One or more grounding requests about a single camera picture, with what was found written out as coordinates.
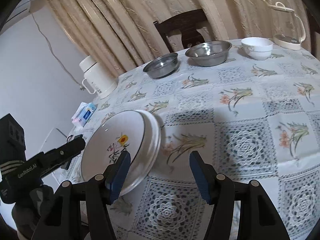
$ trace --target white electric kettle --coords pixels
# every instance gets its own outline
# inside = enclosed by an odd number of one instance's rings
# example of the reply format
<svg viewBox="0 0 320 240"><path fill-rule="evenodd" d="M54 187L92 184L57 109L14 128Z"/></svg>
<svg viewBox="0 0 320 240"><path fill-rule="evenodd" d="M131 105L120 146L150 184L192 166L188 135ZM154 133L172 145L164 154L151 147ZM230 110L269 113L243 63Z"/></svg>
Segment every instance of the white electric kettle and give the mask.
<svg viewBox="0 0 320 240"><path fill-rule="evenodd" d="M100 98L106 98L116 89L118 85L116 79L109 74L104 66L95 61L91 56L81 61L79 66L84 72L82 85L90 94L97 92ZM94 89L93 92L85 86L85 80L92 86Z"/></svg>
<svg viewBox="0 0 320 240"><path fill-rule="evenodd" d="M301 18L294 10L287 8L281 2L269 5L273 22L273 42L283 48L299 50L301 43L306 39L306 30Z"/></svg>

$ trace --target power cord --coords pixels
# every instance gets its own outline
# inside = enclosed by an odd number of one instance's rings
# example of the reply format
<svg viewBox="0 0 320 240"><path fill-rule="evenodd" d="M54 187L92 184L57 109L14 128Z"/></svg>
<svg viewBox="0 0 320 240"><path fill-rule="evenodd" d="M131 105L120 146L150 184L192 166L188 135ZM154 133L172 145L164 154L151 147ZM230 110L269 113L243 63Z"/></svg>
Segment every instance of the power cord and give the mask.
<svg viewBox="0 0 320 240"><path fill-rule="evenodd" d="M42 36L44 36L45 40L47 41L47 44L48 44L48 47L49 47L49 50L51 52L51 54L55 57L55 59L59 62L61 68L70 76L70 78L79 85L80 87L80 90L84 90L84 87L82 84L80 84L74 77L73 75L66 69L66 67L63 65L63 63L58 59L58 57L54 54L53 50L52 50L52 47L51 47L51 44L50 44L50 41L48 40L48 38L43 34L43 32L40 30L40 27L35 19L35 17L33 16L33 13L31 13L32 15L32 18L33 20L35 21L36 25L37 25L37 28L38 28L38 31L42 34Z"/></svg>

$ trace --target stack of plates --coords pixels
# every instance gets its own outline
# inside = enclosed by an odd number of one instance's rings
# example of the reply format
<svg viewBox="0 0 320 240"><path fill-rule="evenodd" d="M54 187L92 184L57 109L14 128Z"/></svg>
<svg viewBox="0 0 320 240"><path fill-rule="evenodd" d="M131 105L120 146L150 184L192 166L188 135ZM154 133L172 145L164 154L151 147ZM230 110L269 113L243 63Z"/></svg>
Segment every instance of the stack of plates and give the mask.
<svg viewBox="0 0 320 240"><path fill-rule="evenodd" d="M160 126L156 118L144 110L124 111L106 120L87 143L81 172L85 181L115 163L125 148L131 165L120 195L133 190L148 174L159 152Z"/></svg>

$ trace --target metal bowl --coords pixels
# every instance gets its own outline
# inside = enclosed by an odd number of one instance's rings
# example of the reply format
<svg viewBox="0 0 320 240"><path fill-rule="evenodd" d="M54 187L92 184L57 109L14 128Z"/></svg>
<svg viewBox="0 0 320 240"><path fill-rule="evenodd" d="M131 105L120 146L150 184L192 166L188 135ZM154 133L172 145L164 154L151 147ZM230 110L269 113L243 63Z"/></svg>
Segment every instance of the metal bowl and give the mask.
<svg viewBox="0 0 320 240"><path fill-rule="evenodd" d="M163 78L169 76L177 70L178 54L169 53L149 62L144 68L143 72L147 73L153 79Z"/></svg>
<svg viewBox="0 0 320 240"><path fill-rule="evenodd" d="M216 66L227 60L231 47L232 44L228 41L209 41L191 47L186 51L186 56L200 66Z"/></svg>

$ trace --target tablecloth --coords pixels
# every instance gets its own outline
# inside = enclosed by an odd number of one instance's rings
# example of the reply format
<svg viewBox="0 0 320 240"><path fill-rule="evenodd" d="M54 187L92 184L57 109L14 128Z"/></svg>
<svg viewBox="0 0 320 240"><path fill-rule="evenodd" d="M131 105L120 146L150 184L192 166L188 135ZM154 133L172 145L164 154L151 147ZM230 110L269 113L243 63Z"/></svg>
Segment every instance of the tablecloth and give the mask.
<svg viewBox="0 0 320 240"><path fill-rule="evenodd" d="M70 134L94 131L129 109L153 113L162 144L148 176L108 207L117 239L203 239L212 206L202 200L188 164L197 150L204 162L232 180L257 179L291 239L305 239L320 216L320 62L308 51L274 45L271 56L246 56L240 40L225 63L196 66L184 52L179 70L159 80L140 66L119 77L116 90L98 104L89 122ZM62 182L83 181L82 155ZM236 239L235 203L230 239Z"/></svg>

